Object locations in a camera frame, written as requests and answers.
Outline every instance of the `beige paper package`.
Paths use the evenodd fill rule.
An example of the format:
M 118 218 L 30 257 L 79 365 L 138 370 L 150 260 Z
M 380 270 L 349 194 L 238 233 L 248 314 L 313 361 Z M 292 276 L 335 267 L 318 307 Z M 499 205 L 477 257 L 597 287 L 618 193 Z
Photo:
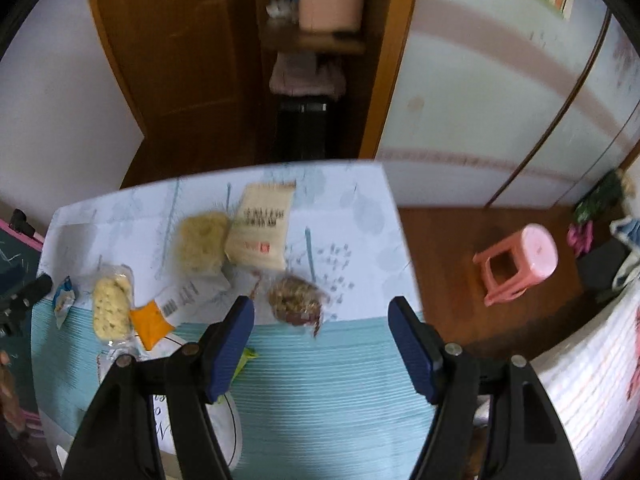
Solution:
M 284 270 L 291 200 L 296 184 L 248 184 L 225 252 L 229 261 L 260 269 Z

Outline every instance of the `table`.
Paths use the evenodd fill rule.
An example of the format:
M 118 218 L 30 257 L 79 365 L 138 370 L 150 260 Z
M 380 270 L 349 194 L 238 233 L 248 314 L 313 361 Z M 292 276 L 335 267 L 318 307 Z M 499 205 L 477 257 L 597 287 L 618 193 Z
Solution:
M 124 264 L 142 306 L 175 281 L 172 237 L 181 218 L 232 215 L 251 182 L 296 181 L 287 269 L 330 296 L 316 338 L 277 322 L 258 286 L 248 345 L 260 357 L 234 381 L 243 447 L 234 478 L 405 479 L 433 418 L 418 396 L 386 325 L 388 302 L 403 295 L 421 312 L 413 267 L 386 177 L 374 162 L 263 166 L 178 178 L 59 209 L 40 272 L 78 282 L 102 264 Z M 232 290 L 200 309 L 176 335 L 197 340 L 256 273 L 225 267 Z M 90 294 L 81 290 L 62 329 L 50 300 L 33 312 L 36 398 L 51 449 L 70 446 L 97 387 L 100 343 Z

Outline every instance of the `pink stool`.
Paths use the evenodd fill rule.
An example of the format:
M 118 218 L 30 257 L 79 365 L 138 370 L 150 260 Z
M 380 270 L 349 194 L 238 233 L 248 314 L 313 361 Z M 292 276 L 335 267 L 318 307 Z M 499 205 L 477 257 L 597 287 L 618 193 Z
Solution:
M 491 271 L 491 258 L 511 253 L 518 271 L 498 285 Z M 532 285 L 544 282 L 558 266 L 558 250 L 554 239 L 542 225 L 529 224 L 521 231 L 474 255 L 480 265 L 487 294 L 484 304 L 506 303 L 524 294 Z

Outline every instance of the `wooden floor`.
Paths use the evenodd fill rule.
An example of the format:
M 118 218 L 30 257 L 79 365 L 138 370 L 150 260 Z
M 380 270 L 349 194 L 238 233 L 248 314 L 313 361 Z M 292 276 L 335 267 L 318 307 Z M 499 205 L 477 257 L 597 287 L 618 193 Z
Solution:
M 445 341 L 476 355 L 531 359 L 584 325 L 598 311 L 582 293 L 575 260 L 565 238 L 569 208 L 401 209 L 409 250 L 420 287 L 425 319 Z M 545 282 L 507 304 L 484 306 L 484 286 L 474 253 L 527 223 L 551 232 L 559 264 Z

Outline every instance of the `wooden shelf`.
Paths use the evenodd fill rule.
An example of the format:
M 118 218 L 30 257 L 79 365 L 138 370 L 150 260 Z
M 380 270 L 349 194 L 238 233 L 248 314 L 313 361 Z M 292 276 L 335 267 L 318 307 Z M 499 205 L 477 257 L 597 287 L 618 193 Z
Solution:
M 336 38 L 333 34 L 303 32 L 293 23 L 268 21 L 260 34 L 262 46 L 279 52 L 310 50 L 324 54 L 364 54 L 359 38 Z

